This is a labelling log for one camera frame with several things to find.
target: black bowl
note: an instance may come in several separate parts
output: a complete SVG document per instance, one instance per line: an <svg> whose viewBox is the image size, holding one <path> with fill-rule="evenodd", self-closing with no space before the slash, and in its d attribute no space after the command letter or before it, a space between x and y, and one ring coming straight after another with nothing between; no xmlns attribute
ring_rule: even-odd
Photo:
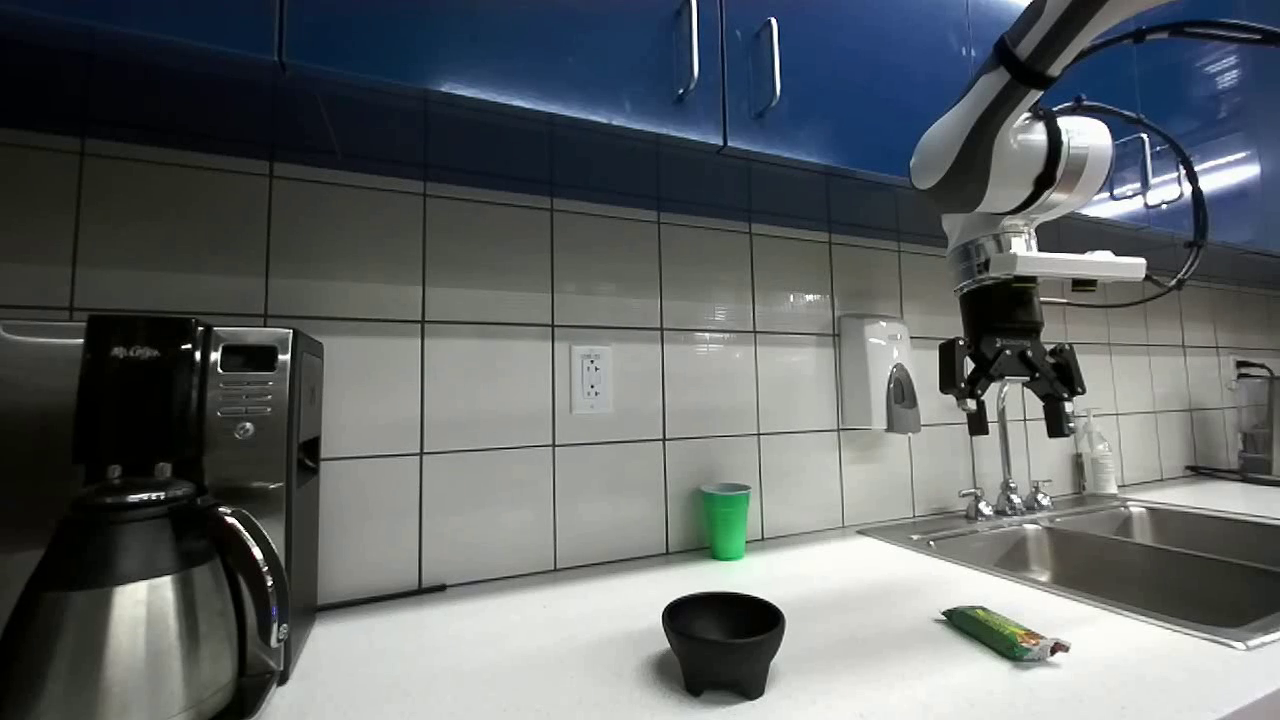
<svg viewBox="0 0 1280 720"><path fill-rule="evenodd" d="M663 632L689 696L704 696L706 686L744 700L763 696L785 629L788 616L776 605L740 593L696 593L663 608Z"/></svg>

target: carafe handle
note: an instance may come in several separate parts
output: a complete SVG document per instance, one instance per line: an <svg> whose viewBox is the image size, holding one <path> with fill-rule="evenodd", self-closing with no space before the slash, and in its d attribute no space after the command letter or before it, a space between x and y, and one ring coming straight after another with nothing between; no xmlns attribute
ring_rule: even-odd
<svg viewBox="0 0 1280 720"><path fill-rule="evenodd" d="M229 702L232 716L253 716L272 683L282 678L286 645L286 593L282 558L274 554L267 530L243 507L217 507L217 544L234 578L243 578L253 601L253 629L243 632L240 691Z"/></svg>

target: stainless steel sink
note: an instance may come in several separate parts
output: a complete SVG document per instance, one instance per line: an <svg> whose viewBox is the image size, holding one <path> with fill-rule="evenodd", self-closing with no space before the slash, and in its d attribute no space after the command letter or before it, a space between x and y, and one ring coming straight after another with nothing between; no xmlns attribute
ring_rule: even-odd
<svg viewBox="0 0 1280 720"><path fill-rule="evenodd" d="M1280 640L1280 527L1271 524L1109 502L1036 520L889 530L889 539L1214 645L1260 648Z"/></svg>

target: soap dispenser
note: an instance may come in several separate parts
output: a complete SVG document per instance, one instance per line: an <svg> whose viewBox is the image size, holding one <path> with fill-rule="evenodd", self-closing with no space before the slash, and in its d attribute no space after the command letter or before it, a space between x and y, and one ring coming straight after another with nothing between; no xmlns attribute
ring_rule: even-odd
<svg viewBox="0 0 1280 720"><path fill-rule="evenodd" d="M894 318L839 317L839 427L918 431L912 337Z"/></svg>

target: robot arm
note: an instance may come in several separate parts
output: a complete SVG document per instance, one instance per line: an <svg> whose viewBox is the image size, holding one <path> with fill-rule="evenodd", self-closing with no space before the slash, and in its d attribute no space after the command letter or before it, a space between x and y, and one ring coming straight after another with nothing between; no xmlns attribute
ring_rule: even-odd
<svg viewBox="0 0 1280 720"><path fill-rule="evenodd" d="M1046 435L1074 427L1074 351L1038 345L1038 280L1145 280L1149 263L1112 253L1038 253L1036 224L1083 206L1109 167L1112 132L1091 114L1026 107L1100 32L1164 0L1031 0L995 39L978 77L917 144L912 183L944 210L965 341L944 345L944 391L986 431L983 391L1025 378L1043 400Z"/></svg>

